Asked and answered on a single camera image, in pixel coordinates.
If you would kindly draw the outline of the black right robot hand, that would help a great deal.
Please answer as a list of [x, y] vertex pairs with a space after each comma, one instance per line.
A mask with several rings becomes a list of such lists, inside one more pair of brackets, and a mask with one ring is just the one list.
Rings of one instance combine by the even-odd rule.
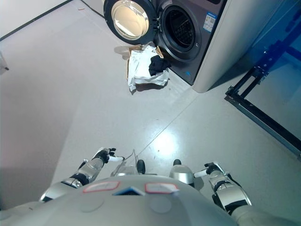
[[224, 170], [221, 168], [218, 162], [210, 162], [204, 164], [204, 169], [193, 173], [194, 178], [201, 178], [206, 175], [210, 175], [214, 171], [219, 171], [224, 173]]

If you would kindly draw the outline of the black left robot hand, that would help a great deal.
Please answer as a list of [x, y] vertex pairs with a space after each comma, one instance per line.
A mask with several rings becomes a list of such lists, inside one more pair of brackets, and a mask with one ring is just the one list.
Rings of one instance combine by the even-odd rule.
[[123, 156], [116, 156], [116, 148], [100, 148], [93, 159], [101, 159], [104, 163], [112, 162], [121, 162], [125, 160]]

